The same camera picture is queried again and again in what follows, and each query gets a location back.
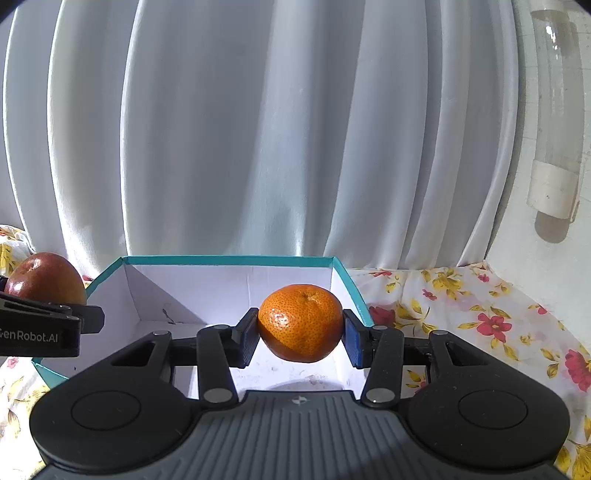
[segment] circular pad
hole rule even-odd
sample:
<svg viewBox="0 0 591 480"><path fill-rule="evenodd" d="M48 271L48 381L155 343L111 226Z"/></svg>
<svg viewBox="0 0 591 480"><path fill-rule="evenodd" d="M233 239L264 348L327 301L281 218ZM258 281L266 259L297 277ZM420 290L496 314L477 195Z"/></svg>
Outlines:
<svg viewBox="0 0 591 480"><path fill-rule="evenodd" d="M118 473L177 445L191 423L189 403L169 383L134 368L93 378L83 372L41 397L30 427L43 458L88 475Z"/></svg>
<svg viewBox="0 0 591 480"><path fill-rule="evenodd" d="M469 393L458 406L465 420L484 429L510 429L519 425L527 415L523 400L499 390Z"/></svg>
<svg viewBox="0 0 591 480"><path fill-rule="evenodd" d="M447 461L487 471L552 461L569 432L558 395L513 370L457 367L422 388L408 424Z"/></svg>
<svg viewBox="0 0 591 480"><path fill-rule="evenodd" d="M141 405L125 392L95 392L80 398L72 407L72 417L89 430L116 430L133 422Z"/></svg>

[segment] fabric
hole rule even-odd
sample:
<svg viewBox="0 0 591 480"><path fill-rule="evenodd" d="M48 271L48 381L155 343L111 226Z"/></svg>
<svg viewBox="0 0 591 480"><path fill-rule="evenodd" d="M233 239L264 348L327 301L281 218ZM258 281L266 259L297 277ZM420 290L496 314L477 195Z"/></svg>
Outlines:
<svg viewBox="0 0 591 480"><path fill-rule="evenodd" d="M0 225L0 275L8 277L17 265L34 252L29 238L22 230Z"/></svg>
<svg viewBox="0 0 591 480"><path fill-rule="evenodd" d="M0 35L22 222L90 276L126 254L480 261L515 133L512 15L510 0L25 2Z"/></svg>
<svg viewBox="0 0 591 480"><path fill-rule="evenodd" d="M591 355L545 308L486 264L349 274L375 323L421 338L435 328L449 330L560 395L570 412L571 430L556 465L573 480L589 479ZM0 367L2 480L26 480L43 465L28 431L28 415L47 387L29 360L9 358ZM405 366L403 396L425 386L424 368Z"/></svg>

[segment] white curtain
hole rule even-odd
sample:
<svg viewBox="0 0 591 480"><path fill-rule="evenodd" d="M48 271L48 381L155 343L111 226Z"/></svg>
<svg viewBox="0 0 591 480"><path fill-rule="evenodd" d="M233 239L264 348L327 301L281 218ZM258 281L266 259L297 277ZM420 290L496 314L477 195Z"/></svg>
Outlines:
<svg viewBox="0 0 591 480"><path fill-rule="evenodd" d="M28 0L0 51L0 223L83 273L484 257L515 133L510 0Z"/></svg>

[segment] logo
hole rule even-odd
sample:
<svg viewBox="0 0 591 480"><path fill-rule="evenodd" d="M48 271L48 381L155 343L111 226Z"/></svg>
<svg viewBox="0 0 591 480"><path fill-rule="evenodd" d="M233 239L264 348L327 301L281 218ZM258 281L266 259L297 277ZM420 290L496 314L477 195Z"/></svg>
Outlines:
<svg viewBox="0 0 591 480"><path fill-rule="evenodd" d="M0 329L0 339L20 340L25 342L44 342L57 343L57 333L35 333L23 332L22 330L2 330Z"/></svg>
<svg viewBox="0 0 591 480"><path fill-rule="evenodd" d="M309 400L305 397L302 397L301 395L298 395L297 397L292 398L291 401L299 406L299 405L303 405L304 403L308 402Z"/></svg>

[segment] metal screw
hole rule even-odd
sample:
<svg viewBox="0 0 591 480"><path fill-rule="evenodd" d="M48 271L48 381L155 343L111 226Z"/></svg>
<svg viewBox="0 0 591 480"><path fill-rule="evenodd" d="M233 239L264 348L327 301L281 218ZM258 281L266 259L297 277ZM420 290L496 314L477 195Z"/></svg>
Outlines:
<svg viewBox="0 0 591 480"><path fill-rule="evenodd" d="M388 388L372 388L365 394L371 403L386 403L396 398L396 393Z"/></svg>
<svg viewBox="0 0 591 480"><path fill-rule="evenodd" d="M203 394L209 403L224 403L232 398L232 392L227 388L211 388Z"/></svg>

